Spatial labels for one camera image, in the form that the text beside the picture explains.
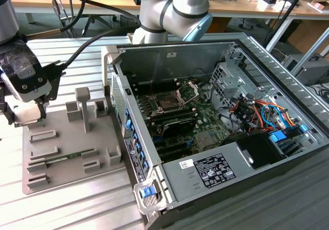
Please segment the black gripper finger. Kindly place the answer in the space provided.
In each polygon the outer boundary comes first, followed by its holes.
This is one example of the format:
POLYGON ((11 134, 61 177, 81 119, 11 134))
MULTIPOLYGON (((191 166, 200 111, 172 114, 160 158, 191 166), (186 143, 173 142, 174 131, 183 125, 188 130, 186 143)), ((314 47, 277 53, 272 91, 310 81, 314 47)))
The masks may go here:
POLYGON ((9 125, 14 123, 14 112, 7 103, 1 103, 1 113, 6 117, 9 125))
POLYGON ((49 103, 49 101, 54 101, 57 99, 58 96, 58 90, 59 90, 59 84, 60 84, 60 79, 57 78, 53 81, 50 81, 51 84, 51 90, 49 93, 43 94, 40 97, 36 98, 34 101, 37 103, 41 118, 45 119, 47 114, 46 114, 46 104, 49 103))

